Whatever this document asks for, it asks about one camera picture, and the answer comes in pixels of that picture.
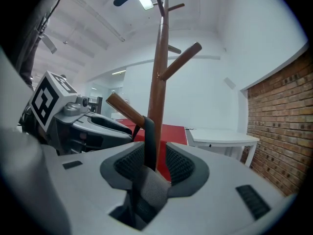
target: red tablecloth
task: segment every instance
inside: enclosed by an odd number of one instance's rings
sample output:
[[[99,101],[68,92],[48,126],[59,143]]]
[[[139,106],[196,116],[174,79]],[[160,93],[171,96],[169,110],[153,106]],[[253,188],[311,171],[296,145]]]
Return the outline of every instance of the red tablecloth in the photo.
[[[121,124],[126,125],[132,131],[134,131],[135,124],[128,119],[121,119],[118,122]],[[139,130],[135,141],[144,141],[144,130]],[[163,177],[171,181],[170,172],[166,166],[166,143],[167,142],[175,142],[181,144],[187,144],[185,128],[182,126],[175,126],[175,125],[162,125],[162,132],[161,132],[161,144],[160,144],[160,151],[159,151],[159,158],[158,158],[158,171],[163,175]]]

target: white table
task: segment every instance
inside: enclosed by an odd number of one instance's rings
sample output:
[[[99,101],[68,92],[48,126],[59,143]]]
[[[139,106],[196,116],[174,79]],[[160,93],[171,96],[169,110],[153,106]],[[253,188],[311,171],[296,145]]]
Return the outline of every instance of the white table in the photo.
[[[233,147],[250,146],[246,166],[251,165],[252,158],[255,153],[258,138],[229,130],[213,130],[213,129],[191,129],[192,139],[196,147],[227,147],[225,155],[230,156]]]

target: brown wooden branch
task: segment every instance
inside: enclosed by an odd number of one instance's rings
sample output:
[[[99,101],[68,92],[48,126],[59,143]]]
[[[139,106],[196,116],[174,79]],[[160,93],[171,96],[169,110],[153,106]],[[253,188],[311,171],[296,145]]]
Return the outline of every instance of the brown wooden branch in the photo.
[[[156,0],[156,1],[158,4],[158,8],[160,9],[161,16],[164,17],[165,11],[164,11],[162,0]]]
[[[176,10],[176,9],[182,8],[182,7],[184,7],[184,6],[185,6],[184,3],[180,3],[180,4],[177,4],[177,5],[175,5],[175,6],[169,7],[169,8],[168,8],[168,11]]]
[[[171,51],[171,52],[174,52],[176,54],[181,54],[181,50],[180,49],[177,49],[177,48],[175,48],[174,46],[171,46],[171,45],[168,45],[168,50]]]
[[[127,117],[130,121],[139,125],[144,129],[145,127],[145,119],[144,117],[137,112],[132,106],[124,101],[118,94],[112,93],[106,102],[111,105],[114,109],[120,112],[122,115]]]
[[[177,72],[184,64],[186,64],[191,58],[193,58],[200,50],[202,46],[195,42],[191,47],[184,51],[161,75],[161,80],[166,81],[175,72]]]

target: black strap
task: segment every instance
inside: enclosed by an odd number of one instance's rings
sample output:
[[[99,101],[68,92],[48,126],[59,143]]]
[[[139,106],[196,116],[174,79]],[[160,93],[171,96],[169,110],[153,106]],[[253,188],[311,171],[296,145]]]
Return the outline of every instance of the black strap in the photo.
[[[145,117],[145,162],[144,165],[156,170],[157,165],[157,146],[155,137],[155,123],[148,117]],[[140,126],[136,125],[133,132],[133,141],[140,130]]]

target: white ceiling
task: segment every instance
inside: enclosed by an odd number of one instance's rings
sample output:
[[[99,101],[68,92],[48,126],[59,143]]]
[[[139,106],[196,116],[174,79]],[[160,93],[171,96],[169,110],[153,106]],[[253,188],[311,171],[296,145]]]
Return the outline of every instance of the white ceiling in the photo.
[[[170,30],[217,31],[220,0],[169,0],[169,5],[182,2],[185,7],[170,14]],[[146,11],[139,0],[121,7],[115,7],[113,0],[61,0],[45,30],[58,50],[51,54],[40,42],[33,82],[46,70],[65,74],[72,82],[81,69],[89,68],[95,55],[129,41],[137,32],[156,31],[159,19],[157,8]]]

